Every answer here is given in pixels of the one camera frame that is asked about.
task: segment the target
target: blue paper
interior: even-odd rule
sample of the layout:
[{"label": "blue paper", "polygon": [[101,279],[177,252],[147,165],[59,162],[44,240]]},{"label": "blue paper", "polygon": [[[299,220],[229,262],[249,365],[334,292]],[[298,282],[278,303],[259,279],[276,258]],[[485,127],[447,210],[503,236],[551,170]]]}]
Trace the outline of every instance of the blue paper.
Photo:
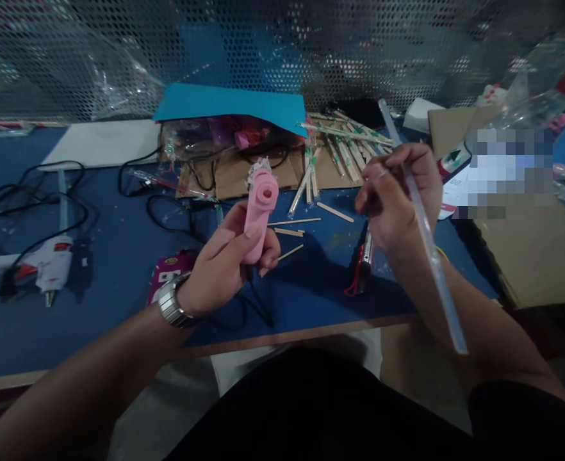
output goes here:
[{"label": "blue paper", "polygon": [[286,93],[252,92],[217,86],[172,83],[157,108],[153,120],[252,115],[307,137],[299,123],[306,121],[304,97]]}]

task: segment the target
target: wristwatch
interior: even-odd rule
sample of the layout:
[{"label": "wristwatch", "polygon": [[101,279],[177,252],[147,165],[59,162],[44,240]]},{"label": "wristwatch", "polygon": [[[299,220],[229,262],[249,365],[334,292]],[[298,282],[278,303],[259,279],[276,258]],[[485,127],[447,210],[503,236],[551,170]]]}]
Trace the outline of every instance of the wristwatch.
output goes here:
[{"label": "wristwatch", "polygon": [[172,327],[190,328],[196,326],[200,321],[199,318],[185,313],[176,298],[178,289],[188,280],[190,275],[191,271],[183,272],[167,282],[159,290],[158,303],[161,313]]}]

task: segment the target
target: metal mesh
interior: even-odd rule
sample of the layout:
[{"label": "metal mesh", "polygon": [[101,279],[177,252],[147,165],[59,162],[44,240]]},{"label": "metal mesh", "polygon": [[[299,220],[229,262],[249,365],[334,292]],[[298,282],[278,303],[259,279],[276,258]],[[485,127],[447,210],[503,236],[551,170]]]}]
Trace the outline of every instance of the metal mesh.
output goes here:
[{"label": "metal mesh", "polygon": [[149,117],[174,81],[458,106],[537,68],[565,70],[559,0],[0,0],[0,120]]}]

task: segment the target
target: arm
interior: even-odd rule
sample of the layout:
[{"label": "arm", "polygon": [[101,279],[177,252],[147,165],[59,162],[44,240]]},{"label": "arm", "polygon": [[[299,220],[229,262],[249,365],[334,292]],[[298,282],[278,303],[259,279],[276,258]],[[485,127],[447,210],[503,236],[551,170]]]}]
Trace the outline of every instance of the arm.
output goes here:
[{"label": "arm", "polygon": [[482,382],[510,380],[538,387],[565,401],[564,387],[525,331],[449,262],[442,261],[469,349],[468,356],[455,354],[414,207],[401,187],[402,178],[397,171],[401,162],[411,163],[434,228],[442,184],[432,152],[425,145],[407,144],[399,146],[387,160],[374,160],[364,171],[366,184],[358,195],[356,207],[358,211],[369,209],[374,241],[387,255],[396,279],[437,344],[453,358],[465,394]]},{"label": "arm", "polygon": [[[246,203],[236,204],[200,252],[177,298],[192,316],[226,304],[242,287],[240,266],[261,231],[244,232]],[[259,274],[277,264],[281,249],[268,229]],[[0,460],[58,457],[97,441],[159,369],[177,359],[192,329],[178,330],[154,303],[46,374],[0,419]]]},{"label": "arm", "polygon": [[111,435],[192,330],[167,325],[157,304],[54,368],[0,419],[0,460],[41,459]]}]

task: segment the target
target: tabletop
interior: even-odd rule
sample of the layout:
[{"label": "tabletop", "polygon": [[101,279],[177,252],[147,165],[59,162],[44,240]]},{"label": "tabletop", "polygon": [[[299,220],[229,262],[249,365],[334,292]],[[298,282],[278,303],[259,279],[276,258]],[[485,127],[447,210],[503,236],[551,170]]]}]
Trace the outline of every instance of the tabletop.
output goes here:
[{"label": "tabletop", "polygon": [[[25,169],[39,164],[64,131],[37,129],[24,138],[0,138],[0,185],[17,182]],[[78,197],[90,216],[80,229],[69,233],[74,238],[72,268],[54,305],[45,308],[44,296],[32,282],[21,286],[10,300],[0,299],[0,387],[34,381],[43,371],[138,312],[147,301],[157,259],[183,248],[201,247],[186,234],[157,228],[145,212],[147,197],[121,197],[116,191],[117,172],[117,168],[87,170],[79,185]],[[67,172],[69,184],[77,174]],[[38,178],[42,178],[43,190],[58,190],[56,173],[33,173],[33,181]],[[353,217],[354,223],[302,204],[295,219],[321,221],[285,226],[305,230],[303,238],[279,235],[283,252],[301,243],[304,248],[281,261],[265,279],[256,281],[256,290],[273,314],[273,328],[251,309],[243,311],[242,304],[234,299],[215,313],[216,324],[202,322],[198,326],[184,346],[186,354],[209,355],[413,318],[410,299],[378,252],[368,292],[355,298],[343,293],[352,281],[350,267],[365,225],[365,218],[353,210],[355,193],[322,192],[324,203]],[[293,195],[280,194],[270,222],[288,220]],[[71,205],[69,210],[70,222],[79,219],[79,211]],[[188,217],[181,208],[162,202],[154,211],[169,219],[170,226],[188,228]],[[198,211],[193,218],[195,228],[206,237],[216,229],[214,210]],[[0,254],[22,252],[32,242],[57,231],[59,222],[58,205],[0,218]],[[473,285],[488,297],[496,297],[450,221],[438,223],[435,240]],[[252,296],[246,287],[243,292]],[[2,380],[12,376],[18,378]]]}]

